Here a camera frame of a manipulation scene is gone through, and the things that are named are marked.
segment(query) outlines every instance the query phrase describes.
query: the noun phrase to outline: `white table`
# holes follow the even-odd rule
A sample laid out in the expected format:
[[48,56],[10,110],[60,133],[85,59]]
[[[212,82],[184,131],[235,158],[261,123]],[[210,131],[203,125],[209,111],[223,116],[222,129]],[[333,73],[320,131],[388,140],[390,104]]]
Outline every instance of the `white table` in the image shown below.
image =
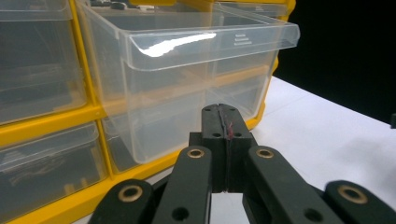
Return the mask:
[[[276,77],[266,105],[262,121],[252,130],[259,145],[277,149],[319,189],[344,179],[396,210],[396,130]],[[248,223],[242,195],[213,194],[211,223]]]

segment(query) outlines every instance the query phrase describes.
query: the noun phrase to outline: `yellow storage cabinet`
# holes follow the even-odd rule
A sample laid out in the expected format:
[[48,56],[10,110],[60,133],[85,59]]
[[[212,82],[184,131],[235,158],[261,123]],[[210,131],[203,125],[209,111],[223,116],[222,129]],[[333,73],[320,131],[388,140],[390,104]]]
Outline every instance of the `yellow storage cabinet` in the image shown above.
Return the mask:
[[[272,75],[273,69],[277,66],[276,55],[277,51],[281,48],[272,48],[272,50],[263,52],[258,57],[250,56],[251,53],[246,53],[245,55],[234,55],[230,52],[237,52],[240,49],[235,50],[233,48],[227,49],[228,55],[230,57],[221,56],[216,54],[216,52],[211,52],[213,49],[209,42],[206,42],[203,45],[197,45],[202,54],[196,55],[195,61],[189,63],[183,60],[191,60],[192,58],[186,57],[185,54],[179,54],[182,56],[178,58],[178,64],[180,66],[176,66],[174,68],[170,68],[168,65],[158,65],[158,63],[154,63],[153,66],[158,66],[157,68],[145,65],[144,61],[128,61],[128,57],[131,57],[132,54],[137,53],[136,51],[139,49],[128,49],[130,51],[121,52],[118,59],[121,58],[117,64],[120,64],[121,67],[117,67],[116,69],[120,69],[121,79],[117,80],[118,82],[112,82],[111,84],[117,86],[118,84],[124,85],[125,83],[133,84],[132,80],[124,81],[123,78],[128,78],[128,72],[131,72],[132,76],[136,80],[142,81],[142,85],[138,89],[132,89],[130,86],[122,86],[123,89],[120,92],[116,92],[117,89],[112,89],[111,84],[106,81],[106,74],[101,74],[103,72],[100,68],[100,63],[103,60],[101,55],[103,56],[103,51],[98,51],[100,48],[98,47],[98,40],[92,41],[92,36],[85,38],[85,46],[83,42],[83,38],[81,32],[91,32],[92,24],[104,21],[105,18],[100,19],[102,16],[100,15],[100,9],[98,11],[92,10],[91,8],[85,7],[84,15],[87,14],[90,16],[88,19],[85,18],[83,21],[77,20],[77,7],[76,2],[74,0],[70,0],[68,3],[66,2],[69,10],[69,15],[71,20],[67,20],[67,24],[71,27],[73,31],[74,42],[76,44],[78,60],[80,66],[78,64],[75,68],[76,71],[82,72],[82,86],[84,87],[84,91],[79,91],[82,96],[81,99],[85,102],[83,105],[77,105],[77,108],[68,107],[65,110],[55,109],[51,113],[43,113],[35,118],[24,118],[19,121],[13,121],[8,123],[3,123],[0,125],[0,153],[7,154],[12,148],[15,146],[21,146],[23,143],[28,142],[31,139],[39,139],[44,141],[51,136],[52,134],[64,132],[64,130],[75,130],[82,129],[93,130],[93,133],[98,133],[96,138],[87,138],[90,139],[89,142],[95,143],[97,147],[93,153],[90,149],[89,155],[92,157],[96,157],[95,164],[96,167],[91,167],[91,170],[97,171],[97,178],[94,181],[86,182],[84,180],[79,180],[74,185],[64,185],[63,188],[63,196],[55,197],[51,200],[45,201],[44,203],[35,206],[35,210],[25,209],[21,210],[18,215],[15,217],[10,217],[12,221],[10,223],[70,223],[81,217],[87,216],[89,213],[93,211],[95,206],[100,202],[103,196],[107,193],[107,191],[114,186],[115,184],[121,182],[122,180],[129,178],[147,178],[151,175],[154,175],[161,170],[164,170],[170,166],[172,166],[177,158],[177,154],[179,149],[177,147],[182,147],[183,144],[179,145],[178,142],[170,143],[171,150],[165,149],[164,151],[154,151],[151,155],[147,154],[143,157],[139,155],[139,153],[146,153],[145,149],[134,152],[134,148],[128,148],[128,144],[132,143],[133,136],[145,136],[146,132],[139,133],[138,130],[133,130],[131,127],[126,127],[126,132],[120,126],[120,123],[125,123],[125,120],[134,120],[137,122],[141,122],[141,127],[146,127],[147,125],[153,125],[155,127],[156,122],[152,118],[155,118],[154,111],[161,109],[162,111],[169,112],[170,117],[161,117],[161,118],[175,118],[183,117],[183,115],[179,114],[180,112],[185,112],[187,119],[189,119],[189,115],[191,111],[196,113],[194,118],[199,120],[200,113],[197,109],[203,107],[204,105],[211,103],[226,103],[230,105],[234,105],[235,102],[243,102],[244,99],[249,99],[250,105],[240,105],[237,106],[238,109],[244,114],[247,126],[249,129],[252,129],[254,126],[260,122],[262,118],[262,113],[265,107],[264,96],[265,92],[268,89],[268,84],[270,77]],[[287,16],[290,14],[292,9],[294,8],[294,1],[271,1],[271,4],[283,4],[287,6],[287,14],[280,15],[279,19],[285,20]],[[166,13],[172,17],[172,13],[175,13],[174,10],[174,2],[168,3],[168,7],[161,7],[163,10],[170,10]],[[194,10],[199,16],[201,27],[200,29],[210,30],[211,26],[222,24],[223,27],[226,27],[227,24],[224,24],[223,19],[226,19],[226,22],[235,22],[234,18],[221,17],[224,15],[230,15],[227,10],[233,10],[230,6],[225,6],[226,9],[222,8],[221,5],[217,4],[213,5],[203,5],[201,3],[197,3],[195,6],[192,3],[184,1],[184,5],[189,7],[189,10]],[[278,23],[278,32],[274,32],[275,39],[281,38],[282,32],[279,32],[284,27],[286,29],[291,29],[294,31],[290,31],[288,34],[290,39],[289,47],[293,47],[295,45],[296,40],[298,39],[298,29],[296,26],[292,24],[281,24]],[[99,23],[96,28],[102,26],[103,24]],[[107,27],[108,29],[104,32],[110,32],[114,37],[116,37],[116,32],[119,32],[117,25],[110,25]],[[223,33],[216,33],[218,36],[225,36],[228,32],[227,29],[223,30]],[[239,38],[241,40],[234,40],[233,46],[241,45],[244,47],[246,43],[250,40],[244,39],[244,36],[238,36],[241,34],[235,33],[234,39]],[[117,38],[111,40],[109,38],[107,41],[116,41]],[[132,39],[135,41],[142,41],[144,38],[140,38],[139,36],[133,36]],[[221,39],[219,45],[221,43],[231,43],[227,39]],[[177,52],[173,52],[173,56],[177,57]],[[165,59],[165,62],[173,62],[175,57],[169,57]],[[243,67],[228,67],[224,64],[227,60],[228,62],[244,65]],[[169,82],[169,78],[172,78],[172,72],[177,72],[176,79],[171,79]],[[152,77],[152,79],[144,80],[142,74],[145,76]],[[201,85],[193,86],[192,83],[200,80]],[[261,83],[260,86],[253,84],[253,82]],[[67,88],[73,87],[73,85],[67,84]],[[166,94],[170,94],[172,90],[177,90],[177,94],[172,94],[172,97],[166,97]],[[148,101],[141,101],[140,105],[130,104],[132,101],[136,99],[149,99]],[[193,105],[191,109],[189,109],[189,104],[184,104],[186,101],[194,101],[199,102],[198,105]],[[172,109],[173,107],[184,107],[183,109]],[[136,114],[147,115],[146,117],[136,117]],[[182,134],[188,134],[188,132],[199,131],[199,130],[190,130],[191,126],[182,127],[180,129],[179,126],[175,126],[175,130],[180,129],[183,130]],[[111,139],[119,139],[119,142],[112,142]],[[120,151],[119,147],[114,147],[118,144],[125,144],[125,148],[123,151]],[[138,158],[136,161],[120,161],[120,158],[123,157],[122,153],[127,153],[125,155],[131,156],[131,158]],[[43,160],[44,164],[50,164],[50,161]]]

